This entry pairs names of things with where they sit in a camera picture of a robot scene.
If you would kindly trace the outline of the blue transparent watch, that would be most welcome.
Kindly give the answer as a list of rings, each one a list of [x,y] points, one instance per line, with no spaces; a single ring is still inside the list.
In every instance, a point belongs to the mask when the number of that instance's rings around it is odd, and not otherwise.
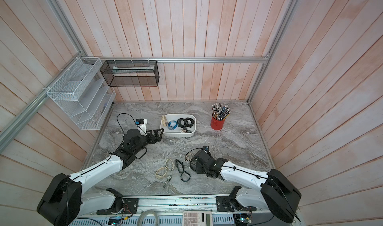
[[[174,120],[168,122],[168,129],[175,130],[178,127],[178,123]]]

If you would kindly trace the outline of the white plastic storage box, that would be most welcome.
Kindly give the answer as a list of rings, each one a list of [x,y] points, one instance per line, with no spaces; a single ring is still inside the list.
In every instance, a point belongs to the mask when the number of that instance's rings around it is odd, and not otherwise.
[[[177,127],[175,130],[169,130],[168,129],[168,122],[169,121],[174,120],[177,122],[177,120],[179,118],[187,118],[187,117],[190,117],[195,121],[194,126],[192,128],[189,128],[191,133],[185,133],[183,128],[180,128],[180,127]],[[162,121],[160,123],[160,128],[164,129],[163,135],[166,137],[176,137],[176,138],[177,137],[178,138],[180,138],[180,137],[192,137],[194,135],[194,133],[196,132],[196,118],[190,114],[167,114],[167,115],[163,115]]]

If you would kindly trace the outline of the black chunky watch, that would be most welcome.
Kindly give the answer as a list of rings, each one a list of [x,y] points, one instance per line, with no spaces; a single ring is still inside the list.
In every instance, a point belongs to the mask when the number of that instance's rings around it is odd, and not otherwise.
[[[179,118],[177,120],[177,123],[178,123],[178,127],[180,128],[190,128],[189,121],[185,118]]]

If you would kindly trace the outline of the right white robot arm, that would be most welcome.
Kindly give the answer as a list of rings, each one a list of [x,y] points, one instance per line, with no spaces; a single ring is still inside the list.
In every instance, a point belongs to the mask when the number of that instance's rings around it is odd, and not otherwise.
[[[207,146],[194,155],[187,153],[186,160],[197,174],[237,184],[228,196],[216,197],[219,212],[266,209],[273,218],[288,224],[298,218],[296,212],[302,195],[280,171],[260,172],[223,158],[214,159]]]

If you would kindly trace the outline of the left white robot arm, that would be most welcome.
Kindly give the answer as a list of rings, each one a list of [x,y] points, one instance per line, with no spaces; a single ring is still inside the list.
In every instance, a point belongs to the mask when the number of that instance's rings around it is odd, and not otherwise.
[[[98,194],[86,196],[94,185],[108,176],[130,166],[137,154],[147,145],[162,140],[164,129],[149,130],[142,135],[139,129],[130,129],[118,148],[103,161],[82,171],[56,175],[37,206],[37,212],[55,226],[67,226],[77,217],[99,210],[112,214],[124,211],[125,201],[118,191],[108,188]]]

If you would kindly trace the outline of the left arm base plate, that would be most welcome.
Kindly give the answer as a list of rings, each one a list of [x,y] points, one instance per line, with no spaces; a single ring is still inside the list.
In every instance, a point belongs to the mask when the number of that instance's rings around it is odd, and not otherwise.
[[[111,208],[106,210],[98,210],[96,215],[134,215],[137,213],[138,203],[138,198],[119,199],[116,203],[113,203]]]

